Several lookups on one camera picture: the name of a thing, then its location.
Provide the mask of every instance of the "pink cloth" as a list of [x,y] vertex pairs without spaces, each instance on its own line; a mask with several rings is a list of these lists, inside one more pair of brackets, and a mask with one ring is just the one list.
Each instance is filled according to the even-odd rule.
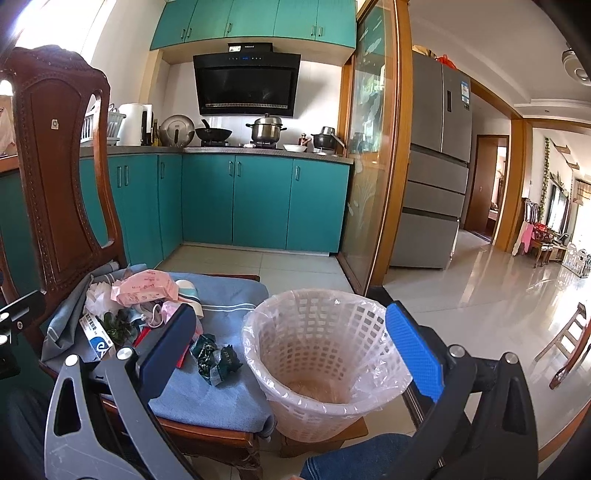
[[523,231],[523,236],[521,237],[521,242],[523,243],[523,251],[525,253],[528,252],[530,249],[530,242],[532,238],[532,234],[534,233],[534,224],[528,223]]

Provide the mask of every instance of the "refrigerator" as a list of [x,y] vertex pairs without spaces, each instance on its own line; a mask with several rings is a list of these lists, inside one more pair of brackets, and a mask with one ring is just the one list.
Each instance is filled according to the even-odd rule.
[[413,130],[391,266],[447,268],[466,194],[470,78],[413,51]]

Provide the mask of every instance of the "red object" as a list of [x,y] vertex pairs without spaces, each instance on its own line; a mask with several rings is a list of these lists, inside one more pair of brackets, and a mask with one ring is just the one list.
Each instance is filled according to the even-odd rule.
[[[135,339],[134,342],[134,347],[137,347],[141,341],[146,338],[146,336],[150,333],[152,329],[149,327],[146,327],[142,330],[142,332],[138,335],[138,337]],[[183,366],[183,362],[184,362],[184,358],[187,355],[187,350],[189,350],[189,346],[191,345],[191,343],[189,342],[183,352],[183,354],[181,355],[181,358],[178,359],[177,362],[177,368],[181,368]]]
[[457,70],[457,67],[453,64],[453,62],[450,59],[447,58],[447,55],[444,55],[443,57],[438,57],[437,61],[443,63],[444,65],[447,65],[451,69]]

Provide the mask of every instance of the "black pot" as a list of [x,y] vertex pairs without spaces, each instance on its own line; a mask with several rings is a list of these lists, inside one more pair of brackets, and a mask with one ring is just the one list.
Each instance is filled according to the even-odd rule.
[[316,134],[312,135],[312,138],[314,139],[314,148],[336,150],[336,139],[332,135]]
[[223,142],[232,135],[232,130],[226,130],[225,128],[211,128],[207,123],[207,120],[202,118],[201,121],[206,128],[196,128],[195,133],[203,141]]

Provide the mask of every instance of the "wok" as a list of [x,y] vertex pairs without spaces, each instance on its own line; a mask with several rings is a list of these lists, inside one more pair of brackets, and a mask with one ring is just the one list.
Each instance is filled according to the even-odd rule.
[[211,128],[204,118],[201,119],[205,128],[196,128],[195,133],[197,136],[206,142],[223,142],[230,135],[232,130],[226,130],[225,128]]

